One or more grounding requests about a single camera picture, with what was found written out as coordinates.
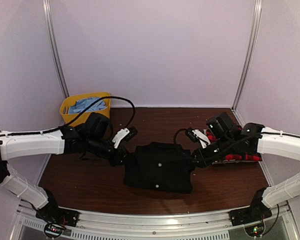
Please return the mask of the black long sleeve shirt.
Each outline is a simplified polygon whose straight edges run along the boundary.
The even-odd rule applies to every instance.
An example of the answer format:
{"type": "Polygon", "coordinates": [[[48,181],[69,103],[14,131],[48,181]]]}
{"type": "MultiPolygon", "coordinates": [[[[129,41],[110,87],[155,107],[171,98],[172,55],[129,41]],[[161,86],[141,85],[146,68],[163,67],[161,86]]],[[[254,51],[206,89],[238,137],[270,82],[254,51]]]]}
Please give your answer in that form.
{"type": "Polygon", "coordinates": [[[170,193],[190,194],[193,190],[191,151],[179,144],[151,142],[137,146],[128,155],[123,182],[126,186],[170,193]]]}

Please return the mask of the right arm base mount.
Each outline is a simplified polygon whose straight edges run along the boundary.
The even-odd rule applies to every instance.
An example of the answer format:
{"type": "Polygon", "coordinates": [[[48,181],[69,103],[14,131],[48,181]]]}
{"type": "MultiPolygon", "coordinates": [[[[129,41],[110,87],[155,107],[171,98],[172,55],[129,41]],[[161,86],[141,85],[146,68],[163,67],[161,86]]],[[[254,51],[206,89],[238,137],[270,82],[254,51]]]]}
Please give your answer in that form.
{"type": "Polygon", "coordinates": [[[234,209],[229,212],[232,226],[246,225],[272,216],[271,209],[262,203],[265,190],[265,187],[257,190],[248,207],[234,209]]]}

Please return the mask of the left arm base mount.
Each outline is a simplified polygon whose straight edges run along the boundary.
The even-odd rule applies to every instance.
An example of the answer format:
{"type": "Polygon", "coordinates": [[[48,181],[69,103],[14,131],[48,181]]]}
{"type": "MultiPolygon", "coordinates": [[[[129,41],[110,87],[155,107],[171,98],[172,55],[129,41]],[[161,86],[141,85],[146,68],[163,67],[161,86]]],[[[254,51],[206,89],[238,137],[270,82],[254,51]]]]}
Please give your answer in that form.
{"type": "Polygon", "coordinates": [[[62,227],[76,227],[79,218],[79,212],[76,210],[60,208],[52,192],[45,188],[44,190],[47,194],[48,203],[42,208],[35,208],[33,205],[31,205],[36,211],[35,216],[44,220],[46,223],[52,223],[62,227]]]}

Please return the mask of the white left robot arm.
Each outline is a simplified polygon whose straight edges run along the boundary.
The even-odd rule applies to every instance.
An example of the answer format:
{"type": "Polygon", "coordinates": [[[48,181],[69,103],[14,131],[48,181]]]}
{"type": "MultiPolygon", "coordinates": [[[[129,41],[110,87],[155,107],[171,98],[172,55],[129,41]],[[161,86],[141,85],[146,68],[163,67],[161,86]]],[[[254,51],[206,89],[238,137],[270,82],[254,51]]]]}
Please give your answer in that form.
{"type": "Polygon", "coordinates": [[[0,187],[4,187],[17,197],[28,201],[35,209],[41,210],[51,222],[62,218],[62,211],[54,202],[53,195],[35,185],[8,166],[8,160],[34,155],[68,155],[87,152],[104,158],[112,166],[122,165],[125,150],[120,146],[137,133],[136,129],[123,128],[110,140],[79,133],[74,127],[60,130],[9,132],[0,131],[0,187]]]}

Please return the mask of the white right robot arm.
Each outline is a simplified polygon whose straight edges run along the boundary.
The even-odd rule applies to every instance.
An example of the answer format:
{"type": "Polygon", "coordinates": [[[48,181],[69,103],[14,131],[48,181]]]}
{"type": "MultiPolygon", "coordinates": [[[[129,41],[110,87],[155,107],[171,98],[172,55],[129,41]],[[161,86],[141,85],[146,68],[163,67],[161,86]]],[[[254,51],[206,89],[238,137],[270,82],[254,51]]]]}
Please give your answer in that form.
{"type": "Polygon", "coordinates": [[[249,220],[256,221],[266,212],[266,208],[300,196],[300,135],[252,122],[242,129],[224,128],[212,123],[208,126],[217,137],[214,143],[205,141],[197,130],[193,131],[194,137],[202,143],[192,161],[196,167],[206,167],[235,152],[260,155],[270,167],[275,166],[270,163],[271,159],[276,164],[283,160],[279,166],[283,171],[281,182],[256,192],[252,206],[246,210],[249,220]]]}

